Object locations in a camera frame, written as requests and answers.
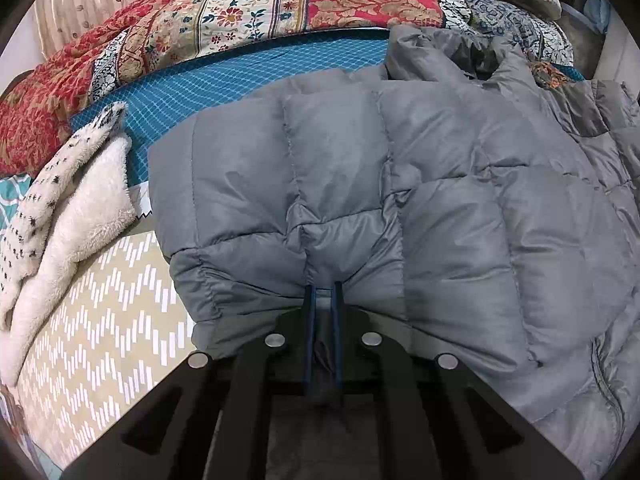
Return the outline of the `grey puffer down jacket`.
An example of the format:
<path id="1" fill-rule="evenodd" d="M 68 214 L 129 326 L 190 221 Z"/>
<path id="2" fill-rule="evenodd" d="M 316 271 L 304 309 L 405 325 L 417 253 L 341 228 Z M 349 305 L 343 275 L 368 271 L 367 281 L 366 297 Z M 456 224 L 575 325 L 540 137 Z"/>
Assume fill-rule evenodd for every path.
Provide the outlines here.
<path id="1" fill-rule="evenodd" d="M 385 61 L 285 78 L 149 150 L 155 233 L 215 359 L 335 283 L 457 356 L 588 479 L 639 425 L 639 104 L 538 86 L 494 38 L 395 26 Z"/>

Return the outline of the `teal grid blanket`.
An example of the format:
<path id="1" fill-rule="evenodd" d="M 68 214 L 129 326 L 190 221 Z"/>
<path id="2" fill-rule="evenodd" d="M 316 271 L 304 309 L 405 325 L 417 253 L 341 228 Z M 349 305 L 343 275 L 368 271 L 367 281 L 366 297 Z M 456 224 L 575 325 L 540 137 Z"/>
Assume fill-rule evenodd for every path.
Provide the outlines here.
<path id="1" fill-rule="evenodd" d="M 128 105 L 124 127 L 132 141 L 128 184 L 149 179 L 148 148 L 199 110 L 234 102 L 282 78 L 298 74 L 380 64 L 386 29 L 341 29 L 250 44 L 170 66 L 120 87 L 70 120 L 73 131 L 116 101 Z"/>

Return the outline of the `white fleece spotted blanket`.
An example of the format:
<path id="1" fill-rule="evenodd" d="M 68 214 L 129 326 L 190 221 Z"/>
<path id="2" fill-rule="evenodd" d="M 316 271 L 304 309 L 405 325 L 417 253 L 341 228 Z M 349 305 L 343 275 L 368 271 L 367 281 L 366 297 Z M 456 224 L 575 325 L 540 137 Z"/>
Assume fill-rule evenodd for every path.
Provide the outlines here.
<path id="1" fill-rule="evenodd" d="M 1 235 L 1 379 L 15 386 L 40 328 L 81 263 L 136 218 L 128 192 L 127 105 L 74 132 L 32 181 Z"/>

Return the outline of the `brown patterned garment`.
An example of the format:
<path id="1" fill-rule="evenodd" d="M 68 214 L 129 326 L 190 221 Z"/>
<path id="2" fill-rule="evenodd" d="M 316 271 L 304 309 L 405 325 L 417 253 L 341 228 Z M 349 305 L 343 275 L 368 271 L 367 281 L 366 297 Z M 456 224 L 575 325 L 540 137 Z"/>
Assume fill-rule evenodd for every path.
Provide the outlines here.
<path id="1" fill-rule="evenodd" d="M 551 63 L 531 62 L 528 66 L 540 88 L 556 89 L 572 82 L 570 77 L 567 77 Z"/>

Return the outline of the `blue white patterned quilt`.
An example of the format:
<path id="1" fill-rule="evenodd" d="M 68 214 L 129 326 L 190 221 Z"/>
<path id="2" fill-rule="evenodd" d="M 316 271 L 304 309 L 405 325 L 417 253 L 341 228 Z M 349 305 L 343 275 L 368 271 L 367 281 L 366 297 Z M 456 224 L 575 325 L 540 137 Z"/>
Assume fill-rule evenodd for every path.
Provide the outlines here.
<path id="1" fill-rule="evenodd" d="M 573 66 L 574 48 L 563 29 L 502 0 L 437 0 L 446 28 L 483 37 L 502 37 L 532 61 Z"/>

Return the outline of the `red floral quilt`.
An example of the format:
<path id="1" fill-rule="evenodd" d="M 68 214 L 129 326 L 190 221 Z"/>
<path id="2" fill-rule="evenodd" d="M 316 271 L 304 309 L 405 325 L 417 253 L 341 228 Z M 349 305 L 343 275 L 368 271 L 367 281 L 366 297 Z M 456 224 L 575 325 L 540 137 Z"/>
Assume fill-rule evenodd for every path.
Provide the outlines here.
<path id="1" fill-rule="evenodd" d="M 438 0 L 136 0 L 38 65 L 1 100 L 1 173 L 35 176 L 73 116 L 173 65 L 323 29 L 440 27 Z"/>

